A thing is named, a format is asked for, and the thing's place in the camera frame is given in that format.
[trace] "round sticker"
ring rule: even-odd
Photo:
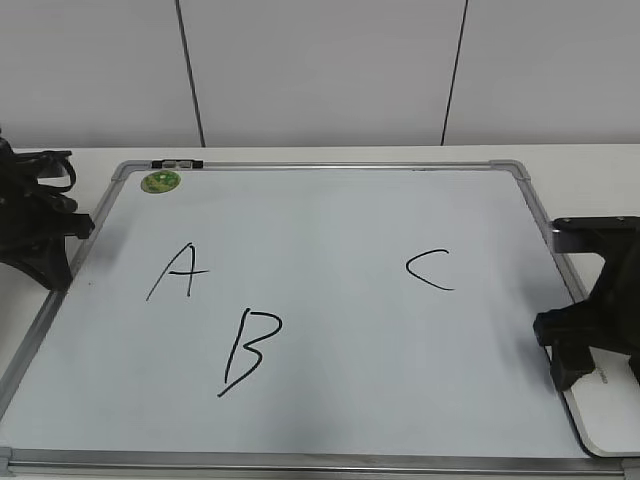
[[[140,187],[147,193],[165,193],[178,185],[180,185],[180,175],[169,170],[160,170],[144,177]]]

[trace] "white table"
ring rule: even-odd
[[[522,162],[549,217],[640,215],[640,145],[535,145],[353,148],[137,148],[75,149],[78,173],[72,190],[81,212],[92,212],[116,166],[125,160],[196,158],[220,162]],[[70,254],[77,243],[70,242]],[[576,256],[590,288],[602,260]],[[47,292],[25,275],[0,265],[0,371],[4,371]]]

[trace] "whiteboard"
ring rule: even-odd
[[[147,173],[0,423],[11,447],[585,457],[532,330],[571,299],[510,173],[180,171],[154,195]]]

